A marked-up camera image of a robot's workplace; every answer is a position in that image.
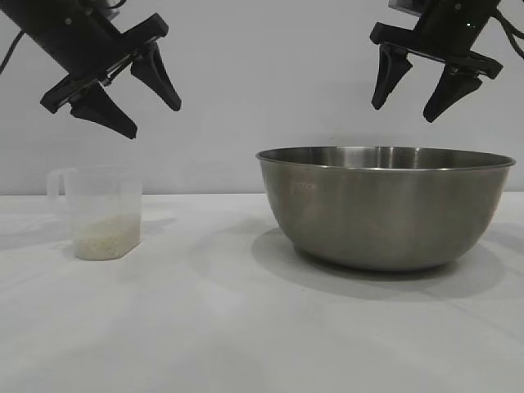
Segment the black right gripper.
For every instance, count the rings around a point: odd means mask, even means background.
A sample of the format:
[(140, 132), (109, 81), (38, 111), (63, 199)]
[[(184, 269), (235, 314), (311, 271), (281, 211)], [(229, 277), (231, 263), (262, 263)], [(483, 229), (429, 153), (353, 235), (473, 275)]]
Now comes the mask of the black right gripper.
[(373, 27), (370, 39), (379, 45), (373, 107), (380, 110), (411, 70), (408, 53), (446, 65), (423, 110), (430, 123), (475, 92), (482, 85), (479, 75), (495, 79), (503, 66), (474, 52), (472, 46), (498, 5), (498, 1), (389, 1), (388, 7), (415, 15), (418, 22), (413, 29), (380, 22)]

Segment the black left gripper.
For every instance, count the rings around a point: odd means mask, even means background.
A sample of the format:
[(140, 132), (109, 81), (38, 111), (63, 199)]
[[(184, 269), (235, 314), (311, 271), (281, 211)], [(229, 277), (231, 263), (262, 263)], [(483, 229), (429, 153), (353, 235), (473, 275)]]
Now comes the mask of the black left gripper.
[(89, 1), (2, 1), (1, 11), (67, 72), (41, 99), (41, 105), (51, 113), (70, 102), (70, 114), (75, 118), (135, 139), (138, 126), (100, 85), (108, 83), (110, 72), (130, 62), (132, 76), (171, 110), (181, 109), (182, 99), (169, 79), (156, 42), (169, 32), (159, 14), (121, 33), (106, 10)]

